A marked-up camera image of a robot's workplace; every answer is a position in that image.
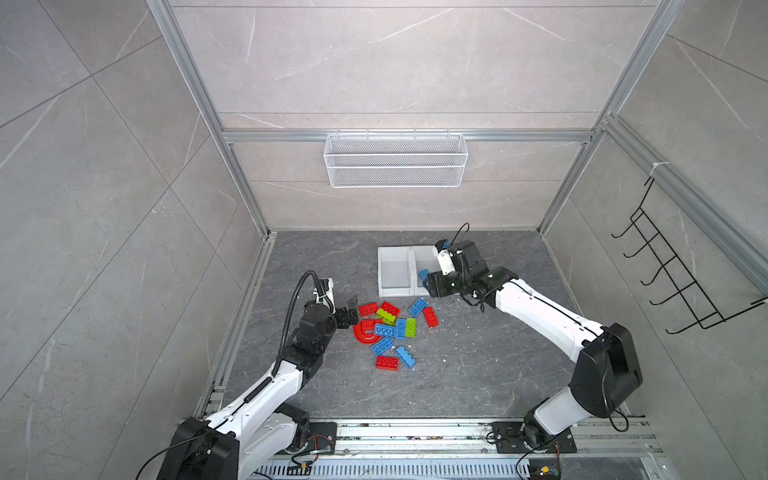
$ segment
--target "black wire rack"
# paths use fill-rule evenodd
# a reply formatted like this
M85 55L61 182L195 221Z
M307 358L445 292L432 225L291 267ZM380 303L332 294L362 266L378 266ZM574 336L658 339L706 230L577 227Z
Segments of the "black wire rack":
M733 314L733 315L731 315L731 316L724 316L724 315L723 315L723 314L720 312L720 309L718 309L718 308L717 308L717 306L714 304L714 302L712 301L712 299L710 298L710 296L709 296L709 295L707 295L707 292L706 292L706 291L704 290L704 288L701 286L701 284L699 283L699 281L698 281L698 280L696 280L696 277L695 277L695 276L694 276L694 275L693 275L693 274L690 272L690 270L688 269L688 265L686 265L686 264L685 264L685 262L683 261L683 259L682 259L682 258L680 258L680 255L678 255L678 254L677 254L677 252L675 251L675 249L674 249L674 248L672 248L672 245L671 245L671 244L670 244L670 243L667 241L667 238L666 238L666 237L665 237L665 236L664 236L664 235L661 233L661 231L660 231L660 230L659 230L659 229L656 227L656 224L654 223L654 221L653 221L653 220L651 220L651 219L650 219L650 217L648 216L648 214L646 214L646 213L645 213L645 210L643 210L643 203L645 202L645 199L646 199L646 198L647 198L647 196L648 196L648 192L650 191L650 188L651 188L651 187L654 185L654 179L653 179L653 178L651 178L651 177L649 177L649 178L648 178L648 180L646 180L646 182L645 182L644 186L645 186L645 185L647 185L647 186L648 186L648 188L645 190L645 195L643 195L643 200L641 200L641 201L640 201L640 206L639 206L639 207L637 207L637 209L636 209L636 210L635 210L635 211L634 211L634 212L633 212L633 213L630 215L630 221L631 221L631 222L630 222L630 224L629 224L629 227L627 227L627 229L626 229L626 230L624 230L623 232L621 232L621 234L620 234L620 235L613 235L613 234L611 234L611 236L612 236L613 238L622 238L622 237L623 237L623 236L626 234L626 232L628 232L628 231L629 231L629 230L630 230L632 227L634 227L634 229L635 229L635 230L636 230L636 231L637 231L637 232L640 234L640 236L643 238L643 241L644 241L645 243L643 243L643 246L642 246L642 247L640 247L640 248L639 248L639 249L638 249L638 250L637 250L635 253L632 253L631 255L627 255L627 254L625 253L625 254L624 254L624 256L625 256L626 258L632 258L632 257L636 256L638 253L640 253L641 251L643 251L643 249L645 249L645 248L647 247L647 248L648 248L648 249L649 249L649 250L652 252L652 254L654 255L654 257L656 258L656 260L659 262L659 265L660 265L660 266L659 266L659 270L657 270L657 271L656 271L656 274L654 274L654 277L653 277L652 279L650 279L650 282L648 282L648 283L645 283L644 281L642 281L642 280L641 280L641 283L642 283L643 285L645 285L645 286L651 285L651 284L652 284L652 283L653 283L653 282L654 282L654 281L655 281L655 280L656 280L656 279L659 277L659 274L660 274L661 272L664 272L664 273L666 273L666 274L667 274L667 277L670 279L670 281L672 282L672 285L674 286L674 288L675 288L675 290L676 290L676 292L675 292L675 293L673 293L672 295L668 296L668 297L667 297L667 298L665 298L664 300L661 300L661 301L660 301L660 302L658 302L658 303L656 303L656 302L654 302L654 301L651 301L651 302L650 302L650 304L651 304L651 305L661 305L661 304L663 304L663 303L666 303L666 302L668 302L668 301L672 300L674 297L676 297L676 296L678 296L678 295L679 295L679 296L680 296L680 298L682 298L682 299L683 299L683 301L685 302L685 306L686 306L686 307L688 307L688 310L690 311L691 315L693 315L693 316L694 316L694 319L696 319L696 320L695 320L693 323L691 323L690 325L688 325L688 326L685 326L685 327L683 327L683 328L681 328L681 329L679 329L679 330L676 330L676 331L670 331L669 329L666 329L667 333L669 333L670 335L675 335L675 334L677 334L677 333L682 333L682 332L684 332L684 331L688 330L689 328L691 328L692 326L696 326L696 325L698 325L699 327L701 327L702 329L705 329L705 330L706 330L706 329L710 329L710 328L712 328L713 326L715 326L715 325L720 325L720 324L721 324L721 323L723 323L723 322L727 322L728 320L730 320L730 319L732 319L732 318L734 318L734 317L736 317L736 316L739 316L739 315L741 315L742 313L745 313L745 312L749 312L750 310L752 310L752 309L755 309L755 308L757 308L758 306L761 306L761 305L763 305L763 303L765 302L765 300L768 300L768 296L767 296L767 297L764 297L764 298L761 298L761 299L759 299L759 300L755 300L754 302L750 303L750 306L748 306L748 307L747 307L747 308L745 308L744 310L741 310L741 311L739 311L739 312L737 312L737 313L734 313L734 314ZM650 235L650 237L647 237L647 236L646 236L646 234L645 234L645 233L643 233L643 231L642 231L642 230L641 230L641 229L640 229L640 228L637 226L637 222L638 222L638 221L639 221L639 219L641 219L641 218L645 218L645 220L647 220L647 222L648 222L648 223L651 225L651 227L652 227L652 230L651 230L651 233L652 233L652 235ZM668 248L670 249L670 251L672 252L672 257L671 257L669 260L666 260L666 261L662 261L662 260L661 260L661 258L659 257L659 254L658 254L658 252L657 252L656 250L654 250L654 247L653 247L653 245L651 245L651 244L650 244L650 242L651 242L653 239L655 239L656 237L659 237L659 238L661 238L661 239L662 239L662 240L663 240L663 241L664 241L664 242L667 244L667 247L668 247ZM673 261L675 261L675 260L676 260L676 261L677 261L677 262L678 262L680 265L682 265L682 267L683 267L683 268L685 269L685 271L688 273L689 277L690 277L690 278L693 280L693 281L691 281L690 283L688 283L688 284L687 284L687 285L685 285L685 286L681 286L681 285L678 285L678 283L677 283L677 282L674 280L674 278L672 277L672 274L670 273L670 271L667 269L667 267L668 267L668 266L671 266L671 265L673 265ZM699 290L699 291L700 291L700 292L701 292L701 293L704 295L704 298L706 298L706 299L707 299L707 302L709 302L709 304L712 306L712 308L713 308L713 310L714 310L714 311L713 311L712 313L710 313L709 315L706 315L706 316L704 316L704 317L701 317L701 318L699 318L699 316L697 315L697 313L696 313L696 311L694 310L694 308L693 308L693 307L690 305L690 303L688 302L688 299L685 297L685 295L683 295L683 292L684 292L685 290L688 290L688 289L694 289L694 288L697 288L697 289L698 289L698 290ZM709 319L709 318L710 318L710 317L712 317L712 316L718 316L718 317L719 317L719 320L717 320L717 321L716 321L716 322L714 322L714 323L711 323L710 325L704 325L704 324L702 323L704 320L706 320L706 319Z

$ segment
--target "lime green block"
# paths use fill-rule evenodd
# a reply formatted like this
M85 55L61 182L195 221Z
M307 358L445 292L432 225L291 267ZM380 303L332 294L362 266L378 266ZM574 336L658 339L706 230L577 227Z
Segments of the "lime green block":
M384 309L379 309L379 311L376 312L376 316L379 317L387 325L395 325L395 316Z
M406 336L411 338L416 336L416 319L406 319Z

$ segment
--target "white wire basket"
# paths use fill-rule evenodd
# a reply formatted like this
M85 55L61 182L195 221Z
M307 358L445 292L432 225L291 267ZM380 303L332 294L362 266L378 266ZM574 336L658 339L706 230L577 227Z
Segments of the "white wire basket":
M458 187L467 144L450 132L339 132L323 157L333 188Z

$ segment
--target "blue building block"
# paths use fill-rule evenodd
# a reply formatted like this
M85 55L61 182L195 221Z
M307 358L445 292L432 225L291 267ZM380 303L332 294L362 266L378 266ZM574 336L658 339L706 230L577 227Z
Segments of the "blue building block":
M377 323L376 326L373 327L373 332L380 336L395 336L395 327Z
M423 298L420 298L416 300L416 303L414 303L413 306L408 309L408 311L411 313L413 318L416 318L422 312L422 310L427 307L427 305L428 303Z
M405 365L410 369L412 369L416 364L416 361L413 359L411 354L408 353L408 350L406 350L405 347L397 347L397 356L400 357L402 362L405 363Z
M373 350L374 355L379 356L394 346L395 343L392 341L392 339L388 336L384 336L381 340L371 345L371 350Z
M395 340L406 339L406 325L406 319L397 319L397 323L395 324Z

